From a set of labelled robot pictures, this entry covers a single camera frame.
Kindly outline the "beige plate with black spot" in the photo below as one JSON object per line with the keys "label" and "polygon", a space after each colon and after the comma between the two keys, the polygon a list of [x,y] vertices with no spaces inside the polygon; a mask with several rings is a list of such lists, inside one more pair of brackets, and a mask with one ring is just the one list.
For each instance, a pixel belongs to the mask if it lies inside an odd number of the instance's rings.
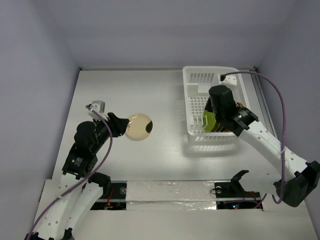
{"label": "beige plate with black spot", "polygon": [[153,126],[149,116],[137,113],[129,117],[125,135],[132,141],[142,141],[150,135]]}

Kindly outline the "lime green plate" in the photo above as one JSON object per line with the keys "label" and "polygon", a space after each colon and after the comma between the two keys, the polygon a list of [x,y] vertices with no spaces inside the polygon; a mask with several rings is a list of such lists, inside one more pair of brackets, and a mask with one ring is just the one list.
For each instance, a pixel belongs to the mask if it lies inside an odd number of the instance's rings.
{"label": "lime green plate", "polygon": [[213,112],[205,110],[203,112],[202,120],[203,120],[203,129],[206,132],[216,131],[215,129],[216,129],[217,120]]}

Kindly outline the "dark patterned yellow plate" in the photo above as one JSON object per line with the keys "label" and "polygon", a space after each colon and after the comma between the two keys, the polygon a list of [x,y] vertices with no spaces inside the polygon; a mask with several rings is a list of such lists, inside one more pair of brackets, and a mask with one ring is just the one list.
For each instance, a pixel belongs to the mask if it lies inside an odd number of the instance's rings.
{"label": "dark patterned yellow plate", "polygon": [[213,132],[224,132],[225,131],[225,128],[223,127],[223,125],[220,123],[220,122],[216,122],[213,129],[212,129]]}

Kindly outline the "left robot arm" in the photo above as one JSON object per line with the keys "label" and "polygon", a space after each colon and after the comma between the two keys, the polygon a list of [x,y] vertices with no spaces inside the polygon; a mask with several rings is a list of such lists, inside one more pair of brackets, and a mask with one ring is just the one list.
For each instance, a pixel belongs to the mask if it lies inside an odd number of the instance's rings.
{"label": "left robot arm", "polygon": [[129,119],[114,113],[99,114],[76,128],[72,145],[62,167],[55,199],[38,216],[27,240],[73,240],[77,228],[99,198],[112,195],[111,178],[98,169],[97,153],[106,141],[122,136]]}

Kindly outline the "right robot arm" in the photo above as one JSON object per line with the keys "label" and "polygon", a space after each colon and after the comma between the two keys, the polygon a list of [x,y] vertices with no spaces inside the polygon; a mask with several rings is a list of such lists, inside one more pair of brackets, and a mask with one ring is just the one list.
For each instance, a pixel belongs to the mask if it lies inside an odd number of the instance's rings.
{"label": "right robot arm", "polygon": [[230,183],[235,196],[247,191],[277,195],[291,207],[298,207],[317,187],[320,179],[320,164],[308,162],[281,145],[246,107],[237,107],[232,91],[225,85],[216,85],[208,91],[214,115],[219,123],[239,139],[251,145],[280,174],[254,174],[241,170]]}

